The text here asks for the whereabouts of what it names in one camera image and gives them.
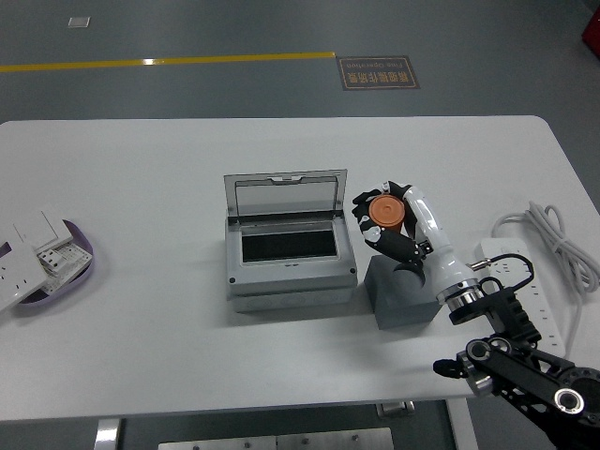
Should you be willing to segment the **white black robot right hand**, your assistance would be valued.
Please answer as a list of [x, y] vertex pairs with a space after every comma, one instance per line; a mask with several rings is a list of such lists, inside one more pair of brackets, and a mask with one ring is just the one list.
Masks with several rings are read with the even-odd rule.
[[[390, 221], [377, 218], [376, 201], [387, 195], [404, 207], [405, 233], [395, 231]], [[483, 297], [474, 271], [454, 250], [426, 196], [414, 186], [386, 181], [352, 200], [361, 234], [368, 246], [398, 262], [398, 270], [411, 270], [452, 311]]]

